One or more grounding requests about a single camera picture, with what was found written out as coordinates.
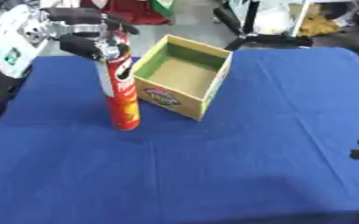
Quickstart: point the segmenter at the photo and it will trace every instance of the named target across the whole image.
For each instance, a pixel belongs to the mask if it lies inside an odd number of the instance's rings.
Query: printed logo on box
[[[162,106],[181,105],[172,94],[164,92],[164,90],[157,90],[156,88],[146,88],[144,90],[154,101]]]

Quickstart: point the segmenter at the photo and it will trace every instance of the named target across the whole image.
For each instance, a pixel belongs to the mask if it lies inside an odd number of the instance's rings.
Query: cardboard box
[[[167,35],[132,68],[138,97],[199,121],[231,58],[232,52]]]

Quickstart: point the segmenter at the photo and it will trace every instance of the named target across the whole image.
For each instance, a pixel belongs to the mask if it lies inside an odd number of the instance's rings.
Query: red can
[[[140,113],[135,79],[130,73],[132,66],[130,52],[126,52],[119,59],[97,63],[113,125],[120,130],[135,129],[140,124]]]

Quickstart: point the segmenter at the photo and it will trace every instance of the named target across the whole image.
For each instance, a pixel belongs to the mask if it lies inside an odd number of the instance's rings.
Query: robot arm
[[[0,115],[49,41],[92,60],[113,60],[129,51],[113,31],[138,34],[122,18],[94,9],[37,10],[21,4],[5,12],[0,17]]]

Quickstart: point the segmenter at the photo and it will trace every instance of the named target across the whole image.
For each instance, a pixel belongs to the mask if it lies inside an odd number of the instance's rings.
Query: white object
[[[80,7],[81,0],[40,0],[40,8],[49,7],[67,7],[78,8]]]
[[[260,34],[280,34],[289,31],[293,26],[290,13],[280,7],[258,12],[254,32]]]
[[[109,0],[91,0],[93,4],[95,4],[99,9],[103,8]]]
[[[260,34],[280,34],[292,27],[290,8],[287,0],[261,0],[254,24],[254,31]],[[244,25],[250,0],[229,0],[229,6],[241,25]]]

